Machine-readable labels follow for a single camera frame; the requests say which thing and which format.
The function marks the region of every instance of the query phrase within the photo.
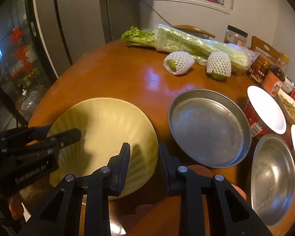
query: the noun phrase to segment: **table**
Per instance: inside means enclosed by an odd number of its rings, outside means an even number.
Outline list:
[[[163,67],[165,53],[153,49],[126,47],[122,41],[111,42],[84,56],[71,66],[49,89],[38,105],[29,126],[53,124],[71,106],[90,98],[110,97],[128,101],[139,107],[150,119],[158,141],[166,142],[171,154],[183,165],[197,164],[177,146],[167,125],[167,110],[181,92],[193,88],[217,91],[237,103],[242,109],[247,101],[247,88],[253,83],[246,75],[232,75],[223,81],[215,81],[206,74],[206,68],[198,64],[182,76],[174,76]],[[253,145],[247,158],[228,169],[211,169],[223,174],[232,184],[246,193],[249,191],[249,173]],[[110,213],[118,218],[133,214],[141,204],[156,204],[165,198],[159,169],[149,182],[138,191],[111,202]],[[48,178],[21,192],[29,212],[51,190]],[[295,222],[295,195],[288,214],[278,225],[271,227],[274,236],[284,236]]]

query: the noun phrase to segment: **jar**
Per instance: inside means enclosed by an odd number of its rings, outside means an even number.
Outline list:
[[[273,65],[274,62],[261,53],[248,69],[247,75],[255,84],[261,84]]]
[[[272,97],[275,97],[285,82],[285,74],[278,66],[271,66],[264,81],[263,89]]]
[[[233,43],[239,46],[246,46],[248,34],[236,27],[227,26],[224,43]]]
[[[285,73],[287,64],[289,63],[289,57],[284,53],[280,53],[277,59],[276,65]]]

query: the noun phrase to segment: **metal bolt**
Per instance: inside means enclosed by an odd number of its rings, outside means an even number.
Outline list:
[[[188,169],[185,166],[180,166],[178,171],[185,173]]]
[[[67,181],[67,182],[70,182],[70,181],[72,181],[73,179],[74,179],[74,176],[73,176],[72,174],[66,176],[66,181]]]
[[[110,172],[110,168],[108,166],[104,166],[101,168],[101,172],[103,172],[103,173]]]
[[[223,181],[224,180],[224,177],[222,175],[220,175],[220,174],[217,174],[217,175],[215,175],[215,179],[217,181]]]

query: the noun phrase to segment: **yellow plate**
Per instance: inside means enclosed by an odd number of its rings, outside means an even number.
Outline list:
[[[141,188],[153,175],[158,160],[156,133],[147,116],[133,104],[114,98],[85,100],[63,113],[48,136],[71,128],[78,128],[82,137],[60,150],[59,169],[50,174],[52,186],[67,174],[86,176],[107,165],[123,142],[130,144],[131,158],[120,197]]]

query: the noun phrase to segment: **finger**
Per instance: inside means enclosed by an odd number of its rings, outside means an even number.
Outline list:
[[[22,206],[22,199],[19,194],[13,195],[10,198],[9,209],[14,220],[18,220],[23,216],[24,209]]]

